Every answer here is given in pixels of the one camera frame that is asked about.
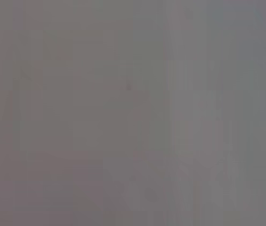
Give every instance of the gray background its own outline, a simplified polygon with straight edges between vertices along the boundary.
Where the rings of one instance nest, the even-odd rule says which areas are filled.
[[[0,226],[265,226],[266,1],[0,0]]]

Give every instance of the gray wall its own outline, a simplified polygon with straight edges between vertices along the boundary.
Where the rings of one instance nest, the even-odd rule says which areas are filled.
[[[266,225],[266,2],[0,0],[1,225]]]

